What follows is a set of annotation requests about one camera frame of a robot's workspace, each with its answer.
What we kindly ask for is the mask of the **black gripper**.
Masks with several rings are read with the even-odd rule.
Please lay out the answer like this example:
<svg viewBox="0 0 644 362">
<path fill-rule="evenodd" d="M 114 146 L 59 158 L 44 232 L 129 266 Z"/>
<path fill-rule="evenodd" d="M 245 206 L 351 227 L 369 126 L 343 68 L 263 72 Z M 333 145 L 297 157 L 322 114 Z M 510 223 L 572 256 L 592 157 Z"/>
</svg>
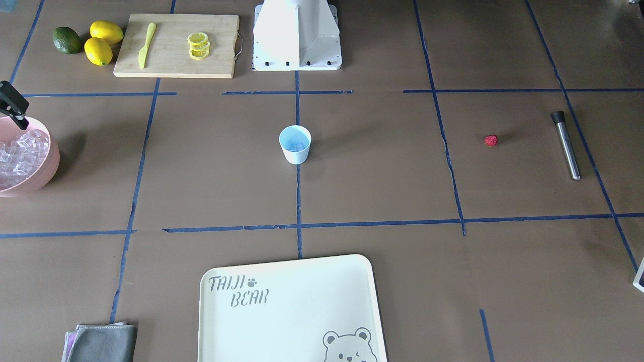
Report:
<svg viewBox="0 0 644 362">
<path fill-rule="evenodd" d="M 29 101 L 9 81 L 1 81 L 1 112 L 9 116 L 20 130 L 29 126 L 25 116 L 29 105 Z"/>
</svg>

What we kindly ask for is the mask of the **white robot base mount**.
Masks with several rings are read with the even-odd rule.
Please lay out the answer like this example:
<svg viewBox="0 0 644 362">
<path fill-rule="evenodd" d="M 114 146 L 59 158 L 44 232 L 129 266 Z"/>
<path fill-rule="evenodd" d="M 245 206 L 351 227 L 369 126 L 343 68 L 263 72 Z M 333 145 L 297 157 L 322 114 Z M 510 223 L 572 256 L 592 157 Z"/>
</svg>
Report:
<svg viewBox="0 0 644 362">
<path fill-rule="evenodd" d="M 341 69 L 340 25 L 327 1 L 264 1 L 255 7 L 253 70 Z"/>
</svg>

